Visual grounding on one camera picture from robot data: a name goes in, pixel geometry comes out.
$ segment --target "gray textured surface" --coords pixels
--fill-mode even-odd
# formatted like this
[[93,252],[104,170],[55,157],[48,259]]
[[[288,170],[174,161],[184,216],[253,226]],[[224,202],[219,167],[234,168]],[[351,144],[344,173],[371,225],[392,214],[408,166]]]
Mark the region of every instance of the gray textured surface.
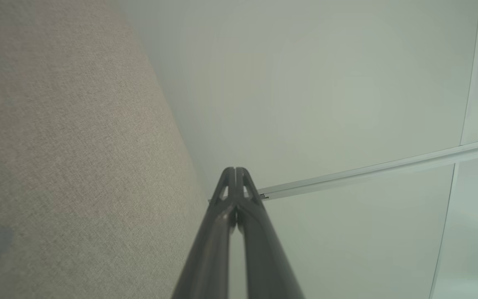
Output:
[[169,297],[205,207],[116,7],[0,0],[0,298]]

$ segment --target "white trim strip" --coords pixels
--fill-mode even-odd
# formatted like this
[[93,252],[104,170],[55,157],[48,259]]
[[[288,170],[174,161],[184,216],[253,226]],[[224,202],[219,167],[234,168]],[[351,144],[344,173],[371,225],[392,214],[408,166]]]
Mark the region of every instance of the white trim strip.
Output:
[[265,196],[265,200],[280,199],[281,197],[346,185],[355,180],[366,180],[376,176],[398,174],[400,172],[417,172],[423,169],[450,165],[477,158],[478,142],[475,142],[415,157],[348,170],[346,172],[337,172],[336,174],[327,174],[325,176],[317,176],[316,178],[267,187],[259,189],[258,192]]

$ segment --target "textured fabric panel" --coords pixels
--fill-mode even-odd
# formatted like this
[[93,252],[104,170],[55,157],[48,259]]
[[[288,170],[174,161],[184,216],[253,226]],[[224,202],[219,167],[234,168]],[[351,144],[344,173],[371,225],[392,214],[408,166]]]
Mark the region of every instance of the textured fabric panel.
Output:
[[0,0],[0,298],[167,298],[206,207],[116,7]]

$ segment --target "beige fabric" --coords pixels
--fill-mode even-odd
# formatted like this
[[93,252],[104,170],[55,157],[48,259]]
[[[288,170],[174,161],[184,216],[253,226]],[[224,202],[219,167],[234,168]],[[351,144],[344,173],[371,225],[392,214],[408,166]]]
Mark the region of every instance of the beige fabric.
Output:
[[0,298],[167,298],[205,199],[111,4],[0,0]]

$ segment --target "fabric surface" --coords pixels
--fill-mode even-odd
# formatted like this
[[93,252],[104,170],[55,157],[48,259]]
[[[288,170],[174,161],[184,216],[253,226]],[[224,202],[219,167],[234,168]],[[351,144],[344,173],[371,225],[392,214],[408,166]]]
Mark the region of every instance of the fabric surface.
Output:
[[0,0],[0,298],[167,298],[207,203],[101,0]]

